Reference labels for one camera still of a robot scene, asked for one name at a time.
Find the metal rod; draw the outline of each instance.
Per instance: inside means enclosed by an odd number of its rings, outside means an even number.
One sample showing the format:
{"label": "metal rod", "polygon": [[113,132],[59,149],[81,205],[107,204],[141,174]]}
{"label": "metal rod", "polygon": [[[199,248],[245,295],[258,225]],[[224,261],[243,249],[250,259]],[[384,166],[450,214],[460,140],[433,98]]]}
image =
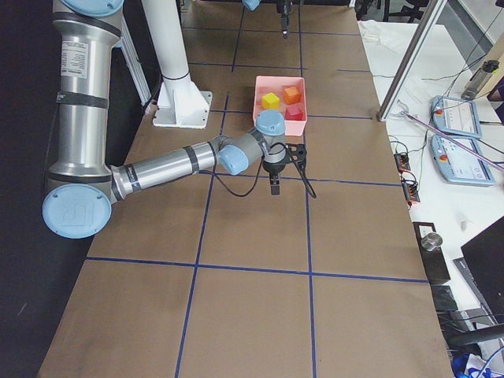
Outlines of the metal rod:
{"label": "metal rod", "polygon": [[432,27],[435,25],[436,21],[443,10],[443,7],[447,3],[447,0],[430,0],[424,15],[418,24],[417,30],[409,43],[408,49],[406,50],[404,57],[402,58],[401,64],[397,72],[395,73],[394,79],[392,80],[391,87],[388,89],[385,95],[384,103],[378,111],[378,120],[380,122],[385,121],[391,112],[392,106],[397,101],[397,97],[401,92],[406,79],[410,73],[413,63],[417,59],[420,53],[421,47],[424,45],[427,39],[428,33],[431,31]]}
{"label": "metal rod", "polygon": [[482,343],[498,339],[504,336],[504,324],[494,325],[488,328],[481,328],[475,331],[469,331],[450,337],[447,341],[453,347],[462,347],[464,345]]}
{"label": "metal rod", "polygon": [[426,128],[428,128],[431,132],[433,132],[433,133],[435,133],[435,134],[437,134],[439,136],[442,136],[445,139],[448,139],[450,142],[452,142],[453,144],[459,146],[464,151],[469,152],[472,156],[475,156],[477,159],[479,159],[481,161],[484,161],[485,163],[487,163],[491,167],[497,169],[500,173],[504,173],[504,167],[501,167],[500,165],[495,164],[492,160],[487,159],[485,156],[481,156],[477,152],[474,152],[470,148],[468,148],[468,147],[464,146],[462,143],[458,142],[456,139],[451,138],[449,135],[446,135],[444,132],[441,132],[440,130],[438,130],[437,128],[431,126],[430,124],[426,124],[425,122],[419,120],[416,117],[413,117],[411,114],[409,114],[409,113],[407,113],[405,111],[402,111],[401,114],[404,115],[404,116],[406,116],[406,117],[408,117],[411,120],[414,120],[414,121],[418,122],[419,124],[422,124],[423,126],[425,126]]}

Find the ur logo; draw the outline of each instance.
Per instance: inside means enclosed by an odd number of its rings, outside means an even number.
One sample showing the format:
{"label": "ur logo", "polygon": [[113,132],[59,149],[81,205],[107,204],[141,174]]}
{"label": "ur logo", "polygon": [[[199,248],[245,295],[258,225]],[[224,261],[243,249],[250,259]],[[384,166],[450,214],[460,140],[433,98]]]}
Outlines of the ur logo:
{"label": "ur logo", "polygon": [[85,226],[92,222],[93,203],[81,200],[68,201],[61,215],[61,226]]}

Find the brown paper floor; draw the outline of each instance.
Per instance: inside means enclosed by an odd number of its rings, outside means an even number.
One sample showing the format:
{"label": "brown paper floor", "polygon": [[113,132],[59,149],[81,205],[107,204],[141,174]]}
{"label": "brown paper floor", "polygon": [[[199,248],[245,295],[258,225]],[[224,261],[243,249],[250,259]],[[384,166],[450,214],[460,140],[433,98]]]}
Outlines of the brown paper floor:
{"label": "brown paper floor", "polygon": [[[354,11],[194,2],[191,76],[213,92],[205,130],[146,118],[128,161],[253,126],[257,75],[306,78],[307,174],[264,172],[247,198],[209,175],[115,205],[94,239],[39,376],[450,376]],[[257,166],[238,177],[245,191]]]}

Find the black cable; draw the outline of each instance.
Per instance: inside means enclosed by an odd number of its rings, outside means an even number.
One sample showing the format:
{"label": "black cable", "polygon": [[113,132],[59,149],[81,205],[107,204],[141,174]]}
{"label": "black cable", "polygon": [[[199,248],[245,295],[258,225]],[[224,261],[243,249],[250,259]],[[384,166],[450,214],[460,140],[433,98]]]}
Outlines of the black cable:
{"label": "black cable", "polygon": [[495,151],[499,152],[500,154],[503,154],[503,155],[504,155],[504,151],[501,151],[500,149],[493,147],[491,144],[488,144],[488,143],[484,142],[484,141],[483,141],[483,140],[481,140],[481,139],[478,139],[478,142],[482,142],[482,144],[484,144],[485,146],[488,146],[488,147],[490,147],[492,150],[495,150]]}
{"label": "black cable", "polygon": [[252,185],[252,187],[246,192],[246,193],[243,193],[243,194],[240,194],[240,193],[236,193],[234,191],[232,191],[228,185],[226,185],[226,183],[215,173],[215,172],[212,172],[212,171],[206,171],[206,170],[203,170],[203,171],[199,171],[200,173],[206,173],[206,174],[209,174],[213,177],[215,177],[217,179],[217,181],[220,182],[220,184],[226,189],[226,191],[229,192],[229,194],[231,195],[234,195],[235,197],[240,197],[240,198],[244,198],[246,197],[247,195],[249,195],[250,193],[252,193],[252,191],[255,189],[256,185],[258,184],[258,180],[259,180],[259,172],[261,171],[261,166],[262,166],[262,161],[264,160],[264,157],[261,158],[261,162],[259,163],[259,167],[258,167],[258,172],[256,173],[255,175],[255,180],[254,180],[254,184]]}
{"label": "black cable", "polygon": [[277,142],[271,145],[270,149],[275,147],[275,146],[282,146],[287,155],[289,156],[289,159],[291,160],[291,163],[294,164],[294,167],[296,167],[296,170],[298,171],[299,177],[301,178],[302,183],[305,185],[306,193],[309,194],[309,196],[313,199],[317,198],[317,193],[315,193],[315,190],[312,187],[312,184],[308,181],[308,178],[306,177],[306,174],[303,170],[299,168],[298,162],[294,159],[291,150],[289,150],[289,147],[287,147],[285,144],[281,142]]}
{"label": "black cable", "polygon": [[397,145],[400,144],[401,146],[404,146],[404,148],[406,148],[406,156],[408,155],[408,153],[410,152],[408,150],[408,146],[406,144],[404,144],[403,142],[399,142],[398,140],[390,140],[389,141],[390,143],[395,143],[396,146],[395,146],[395,153],[398,154],[398,151],[397,151]]}
{"label": "black cable", "polygon": [[470,321],[472,319],[476,319],[478,317],[504,317],[504,313],[489,313],[489,314],[485,314],[485,315],[476,315],[474,317],[466,317],[466,318],[462,318],[462,319],[451,319],[447,322],[451,322],[451,321]]}
{"label": "black cable", "polygon": [[142,114],[145,113],[147,106],[150,105],[150,102],[153,100],[154,96],[159,93],[159,91],[161,90],[162,84],[163,84],[163,76],[162,76],[162,74],[159,74],[159,81],[157,82],[157,84],[154,87],[154,89],[152,90],[152,92],[150,92],[150,97],[147,100],[147,102],[142,106]]}
{"label": "black cable", "polygon": [[56,108],[54,109],[54,114],[53,114],[53,120],[50,123],[49,127],[49,137],[47,139],[47,146],[46,146],[46,156],[44,157],[44,166],[43,166],[43,174],[42,174],[42,202],[44,201],[44,198],[46,197],[46,178],[47,178],[47,169],[49,169],[49,155],[50,155],[50,146],[53,142],[53,137],[54,137],[54,129],[56,127],[56,120],[57,120],[57,115],[59,114],[59,109],[60,109],[60,104],[56,103]]}
{"label": "black cable", "polygon": [[494,122],[494,121],[491,121],[491,120],[481,120],[480,121],[481,124],[495,124],[495,125],[503,125],[502,122]]}
{"label": "black cable", "polygon": [[[487,56],[487,55],[486,55],[486,54],[484,54],[484,55],[482,55],[481,57],[478,57],[477,59],[475,59],[474,61],[472,61],[471,63],[469,63],[469,64],[467,65],[467,67],[465,67],[464,69],[462,69],[462,72],[467,71],[468,69],[470,69],[471,67],[473,67],[476,63],[478,63],[481,59],[483,59],[483,58],[484,58],[484,57],[486,57],[486,56]],[[454,75],[441,76],[441,77],[438,77],[438,78],[435,78],[435,79],[433,79],[433,78],[429,78],[429,77],[428,77],[428,78],[424,78],[424,77],[422,77],[421,79],[422,79],[422,80],[438,81],[438,80],[442,80],[442,79],[449,79],[449,78],[451,78],[451,77],[455,77],[456,75],[459,75],[459,74],[460,74],[460,72],[455,73]]]}
{"label": "black cable", "polygon": [[[478,41],[476,42],[476,45],[473,47],[473,49],[471,50],[471,52],[469,53],[469,56],[465,59],[465,61],[468,61],[470,58],[471,58],[471,55],[473,55],[473,52],[476,50],[476,48],[480,45],[480,42],[483,40],[483,38],[485,37],[485,35],[487,35],[487,32],[488,30],[490,29],[490,27],[494,24],[494,22],[497,20],[497,18],[500,16],[501,12],[502,12],[502,9],[501,8],[497,14],[495,15],[495,18],[494,20],[488,25],[487,29],[484,31],[484,33],[481,35],[480,39],[478,39]],[[453,86],[455,85],[455,82],[457,81],[457,79],[460,77],[460,75],[464,72],[465,70],[462,68],[462,70],[458,73],[457,77],[455,77],[454,81],[451,83],[451,85],[448,87],[448,90],[447,90],[447,95],[449,96],[450,95],[450,91],[451,89],[453,88]]]}

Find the blue joint cap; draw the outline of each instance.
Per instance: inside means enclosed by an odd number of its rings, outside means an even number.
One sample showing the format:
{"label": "blue joint cap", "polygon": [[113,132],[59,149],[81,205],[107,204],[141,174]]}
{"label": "blue joint cap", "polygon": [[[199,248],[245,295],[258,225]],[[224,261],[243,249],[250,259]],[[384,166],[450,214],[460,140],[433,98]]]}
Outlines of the blue joint cap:
{"label": "blue joint cap", "polygon": [[42,215],[53,232],[70,239],[87,238],[105,227],[112,214],[110,200],[90,185],[57,187],[44,200]]}
{"label": "blue joint cap", "polygon": [[107,17],[123,6],[124,0],[61,0],[74,12],[89,17]]}
{"label": "blue joint cap", "polygon": [[219,151],[219,159],[222,166],[233,176],[249,168],[249,159],[237,146],[227,145]]}
{"label": "blue joint cap", "polygon": [[248,10],[256,10],[256,8],[261,4],[260,0],[242,0],[243,6]]}
{"label": "blue joint cap", "polygon": [[268,109],[259,113],[255,121],[255,128],[261,134],[267,136],[279,136],[285,134],[285,119],[276,110]]}

